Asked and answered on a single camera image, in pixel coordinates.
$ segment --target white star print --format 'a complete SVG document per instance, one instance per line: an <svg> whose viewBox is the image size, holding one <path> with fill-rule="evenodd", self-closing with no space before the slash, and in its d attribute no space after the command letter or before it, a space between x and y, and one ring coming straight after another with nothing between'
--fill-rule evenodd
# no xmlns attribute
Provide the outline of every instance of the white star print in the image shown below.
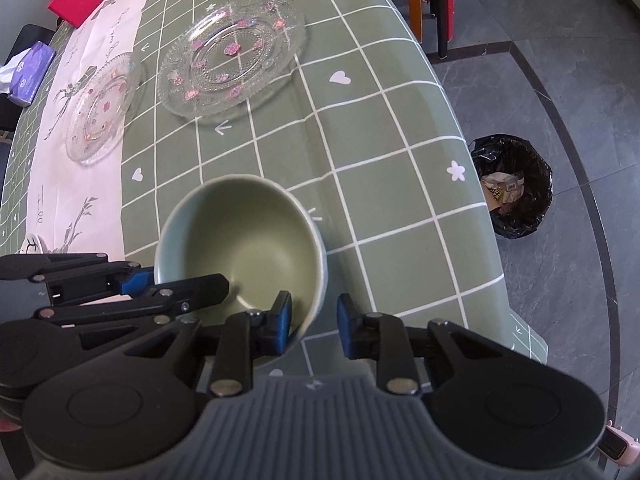
<svg viewBox="0 0 640 480"><path fill-rule="evenodd" d="M455 160L451 161L451 166L447 168L447 173L451 175L453 182L457 180L465 181L465 167L459 166Z"/></svg>

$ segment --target white heart print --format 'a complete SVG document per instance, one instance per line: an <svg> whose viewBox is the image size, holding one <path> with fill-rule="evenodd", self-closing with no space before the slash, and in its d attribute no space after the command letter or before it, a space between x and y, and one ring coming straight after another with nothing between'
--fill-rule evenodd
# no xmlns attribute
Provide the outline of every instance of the white heart print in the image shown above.
<svg viewBox="0 0 640 480"><path fill-rule="evenodd" d="M351 84L351 79L347 77L344 73L344 70L338 70L338 72L334 72L334 74L329 78L329 81L332 83L338 83L340 85L348 85Z"/></svg>

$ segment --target tissue pack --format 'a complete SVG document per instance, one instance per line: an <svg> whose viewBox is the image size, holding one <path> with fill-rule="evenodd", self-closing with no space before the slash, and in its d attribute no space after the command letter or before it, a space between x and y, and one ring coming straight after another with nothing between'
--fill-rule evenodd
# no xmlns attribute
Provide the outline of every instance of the tissue pack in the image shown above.
<svg viewBox="0 0 640 480"><path fill-rule="evenodd" d="M9 85L9 101L26 108L33 103L56 51L38 41L22 58Z"/></svg>

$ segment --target trash can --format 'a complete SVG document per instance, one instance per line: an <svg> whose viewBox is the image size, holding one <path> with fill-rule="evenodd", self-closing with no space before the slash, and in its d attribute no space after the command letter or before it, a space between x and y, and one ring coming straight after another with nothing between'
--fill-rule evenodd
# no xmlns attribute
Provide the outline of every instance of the trash can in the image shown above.
<svg viewBox="0 0 640 480"><path fill-rule="evenodd" d="M471 158L478 177L492 173L523 174L524 192L506 214L490 212L494 231L505 238L535 232L551 205L553 172L528 140L507 134L476 139Z"/></svg>

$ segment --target gray tile floor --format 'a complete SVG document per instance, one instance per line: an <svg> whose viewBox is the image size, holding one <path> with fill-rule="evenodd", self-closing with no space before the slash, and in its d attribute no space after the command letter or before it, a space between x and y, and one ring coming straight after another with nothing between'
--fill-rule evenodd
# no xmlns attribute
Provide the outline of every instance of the gray tile floor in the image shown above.
<svg viewBox="0 0 640 480"><path fill-rule="evenodd" d="M434 20L423 47L436 50ZM616 424L640 436L640 17L617 0L456 0L450 48L513 40L568 128L598 204L621 326ZM578 181L538 95L510 54L436 65L469 142L524 137L554 170L539 230L498 238L512 308L549 344L549 364L609 396L607 298ZM609 478L617 471L607 465ZM619 480L628 478L623 470Z"/></svg>

